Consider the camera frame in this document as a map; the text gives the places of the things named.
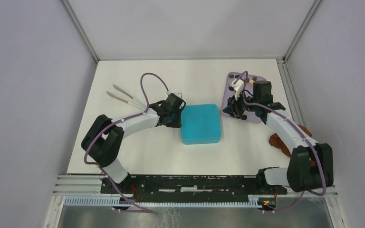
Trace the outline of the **metal tongs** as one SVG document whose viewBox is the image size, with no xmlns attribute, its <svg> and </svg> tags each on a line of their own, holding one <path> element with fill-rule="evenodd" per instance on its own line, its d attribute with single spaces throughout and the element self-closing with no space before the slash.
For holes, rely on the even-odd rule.
<svg viewBox="0 0 365 228">
<path fill-rule="evenodd" d="M 126 103 L 128 105 L 134 106 L 143 111 L 146 109 L 147 106 L 145 104 L 140 102 L 138 99 L 136 99 L 134 96 L 132 96 L 131 94 L 129 94 L 128 92 L 126 92 L 125 90 L 120 88 L 119 86 L 113 84 L 113 88 L 114 88 L 115 92 L 106 91 L 106 94 L 109 97 L 116 99 L 118 101 L 121 101 L 123 103 Z"/>
</svg>

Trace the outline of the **teal tin lid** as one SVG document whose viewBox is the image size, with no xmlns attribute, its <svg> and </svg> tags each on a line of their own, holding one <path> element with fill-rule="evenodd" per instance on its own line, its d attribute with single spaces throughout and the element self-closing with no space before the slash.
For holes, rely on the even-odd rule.
<svg viewBox="0 0 365 228">
<path fill-rule="evenodd" d="M 181 115 L 181 139 L 185 145 L 213 144 L 221 139 L 221 122 L 216 104 L 188 105 Z"/>
</svg>

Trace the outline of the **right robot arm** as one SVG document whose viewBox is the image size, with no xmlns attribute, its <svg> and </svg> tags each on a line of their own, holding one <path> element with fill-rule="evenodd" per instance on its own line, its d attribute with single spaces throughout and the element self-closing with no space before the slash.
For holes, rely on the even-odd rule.
<svg viewBox="0 0 365 228">
<path fill-rule="evenodd" d="M 333 185 L 333 151 L 329 144 L 318 143 L 294 123 L 285 109 L 273 101 L 270 81 L 253 81 L 253 92 L 245 95 L 245 81 L 236 79 L 228 85 L 233 92 L 223 112 L 240 119 L 253 112 L 271 128 L 291 154 L 288 167 L 260 169 L 255 181 L 258 192 L 267 194 L 275 185 L 290 187 L 294 192 L 308 191 L 323 196 Z"/>
</svg>

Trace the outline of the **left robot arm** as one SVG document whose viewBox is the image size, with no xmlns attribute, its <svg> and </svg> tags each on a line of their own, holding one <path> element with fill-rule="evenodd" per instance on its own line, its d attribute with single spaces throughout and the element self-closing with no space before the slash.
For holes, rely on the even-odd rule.
<svg viewBox="0 0 365 228">
<path fill-rule="evenodd" d="M 98 116 L 81 142 L 85 156 L 90 156 L 96 165 L 113 180 L 112 187 L 118 193 L 130 189 L 129 172 L 118 159 L 122 140 L 145 129 L 166 126 L 181 128 L 181 114 L 186 102 L 174 93 L 165 100 L 150 104 L 146 111 L 131 116 L 111 119 Z"/>
</svg>

